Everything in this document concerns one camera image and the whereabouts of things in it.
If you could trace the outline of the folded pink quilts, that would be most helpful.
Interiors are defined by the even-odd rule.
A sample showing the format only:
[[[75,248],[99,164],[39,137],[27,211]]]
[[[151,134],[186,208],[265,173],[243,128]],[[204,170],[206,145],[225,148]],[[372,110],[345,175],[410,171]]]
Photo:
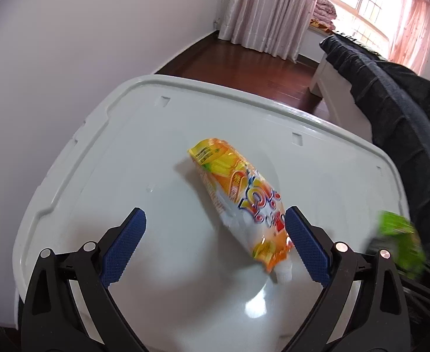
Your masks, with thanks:
[[[317,0],[310,19],[310,26],[325,33],[332,33],[336,29],[333,23],[336,18],[337,12],[332,2],[329,0]]]

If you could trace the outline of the pink curtain left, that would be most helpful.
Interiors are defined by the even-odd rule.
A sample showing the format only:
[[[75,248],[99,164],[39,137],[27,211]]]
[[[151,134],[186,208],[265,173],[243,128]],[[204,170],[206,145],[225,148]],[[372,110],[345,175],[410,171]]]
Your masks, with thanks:
[[[317,0],[223,0],[219,38],[295,62]]]

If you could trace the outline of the dark blue bed blanket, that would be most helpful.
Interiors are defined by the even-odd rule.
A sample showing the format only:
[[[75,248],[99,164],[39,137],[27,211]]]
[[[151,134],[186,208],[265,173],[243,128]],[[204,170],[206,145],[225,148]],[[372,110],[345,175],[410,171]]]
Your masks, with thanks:
[[[320,47],[350,83],[355,105],[370,122],[374,145],[398,169],[411,221],[430,261],[430,81],[339,34]]]

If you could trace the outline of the white bed frame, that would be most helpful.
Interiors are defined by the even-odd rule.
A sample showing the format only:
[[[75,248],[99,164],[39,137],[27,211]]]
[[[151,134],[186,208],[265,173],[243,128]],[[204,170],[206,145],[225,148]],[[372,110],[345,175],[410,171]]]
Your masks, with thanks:
[[[350,89],[351,83],[326,60],[324,53],[310,82],[310,92],[325,101],[330,122],[372,142],[370,122],[355,104]]]

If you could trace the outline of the green snack wrapper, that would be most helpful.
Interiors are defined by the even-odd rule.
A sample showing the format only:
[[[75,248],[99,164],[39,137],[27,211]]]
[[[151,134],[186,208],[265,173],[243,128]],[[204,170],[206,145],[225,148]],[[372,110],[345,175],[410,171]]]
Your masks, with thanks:
[[[426,256],[419,235],[408,219],[390,211],[381,212],[377,236],[406,277],[414,279],[421,274]]]

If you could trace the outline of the white plastic bin lid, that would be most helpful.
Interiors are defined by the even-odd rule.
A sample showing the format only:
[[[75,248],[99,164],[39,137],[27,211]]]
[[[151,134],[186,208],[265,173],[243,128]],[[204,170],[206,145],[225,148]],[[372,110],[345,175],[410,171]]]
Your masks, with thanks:
[[[293,254],[279,285],[226,230],[189,159],[227,141],[334,241],[365,251],[380,213],[408,216],[390,158],[313,115],[227,87],[154,75],[117,87],[75,132],[37,187],[12,265],[24,295],[45,248],[78,250],[144,210],[145,234],[110,287],[153,351],[280,351],[321,292]]]

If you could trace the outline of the yellow orange jelly pouch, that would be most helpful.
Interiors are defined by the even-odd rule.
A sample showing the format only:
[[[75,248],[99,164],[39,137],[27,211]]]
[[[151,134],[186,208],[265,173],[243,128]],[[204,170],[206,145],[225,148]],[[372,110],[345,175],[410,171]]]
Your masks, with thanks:
[[[188,153],[223,225],[278,283],[291,281],[294,243],[280,193],[226,141],[207,138]]]

